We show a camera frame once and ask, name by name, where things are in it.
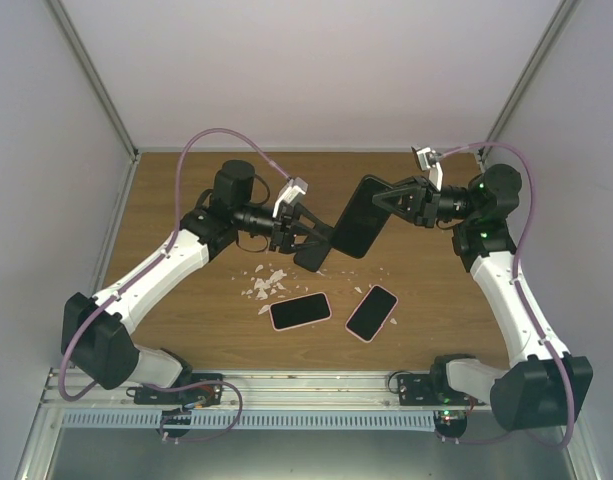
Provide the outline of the black phone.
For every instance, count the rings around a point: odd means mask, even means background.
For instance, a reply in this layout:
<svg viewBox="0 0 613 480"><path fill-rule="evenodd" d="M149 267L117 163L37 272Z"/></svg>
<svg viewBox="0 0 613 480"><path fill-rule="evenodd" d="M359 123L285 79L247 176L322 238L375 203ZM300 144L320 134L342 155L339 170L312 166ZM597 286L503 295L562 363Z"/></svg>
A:
<svg viewBox="0 0 613 480"><path fill-rule="evenodd" d="M373 203L373 196L388 190L389 185L373 175L361 179L333 229L333 249L356 259L368 253L391 215Z"/></svg>

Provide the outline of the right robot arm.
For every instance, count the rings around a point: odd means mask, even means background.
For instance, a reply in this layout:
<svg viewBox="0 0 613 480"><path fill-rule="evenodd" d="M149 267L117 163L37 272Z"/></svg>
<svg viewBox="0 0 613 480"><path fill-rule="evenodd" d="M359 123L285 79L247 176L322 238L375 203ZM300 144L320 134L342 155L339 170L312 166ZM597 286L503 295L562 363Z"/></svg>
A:
<svg viewBox="0 0 613 480"><path fill-rule="evenodd" d="M593 370L586 357L572 355L557 337L525 281L507 224L521 188L520 173L497 164L465 187L438 188L424 177L411 177L387 185L372 202L415 226L451 223L453 250L483 292L507 348L506 370L470 354L436 357L428 382L433 400L450 405L472 397L489 405L508 432L571 429Z"/></svg>

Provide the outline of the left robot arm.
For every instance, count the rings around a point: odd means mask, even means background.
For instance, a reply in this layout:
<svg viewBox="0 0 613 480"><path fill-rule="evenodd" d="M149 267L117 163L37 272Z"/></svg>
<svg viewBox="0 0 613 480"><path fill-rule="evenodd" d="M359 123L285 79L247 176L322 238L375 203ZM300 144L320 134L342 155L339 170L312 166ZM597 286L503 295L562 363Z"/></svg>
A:
<svg viewBox="0 0 613 480"><path fill-rule="evenodd" d="M242 232L265 238L269 250L282 254L329 244L331 227L300 202L306 186L301 179L288 181L274 207L253 202L259 179L250 163L226 161L212 188L156 251L96 294L74 294L64 307L62 364L74 364L106 390L135 382L157 390L171 404L187 400L190 366L171 352L138 346L131 338L149 311Z"/></svg>

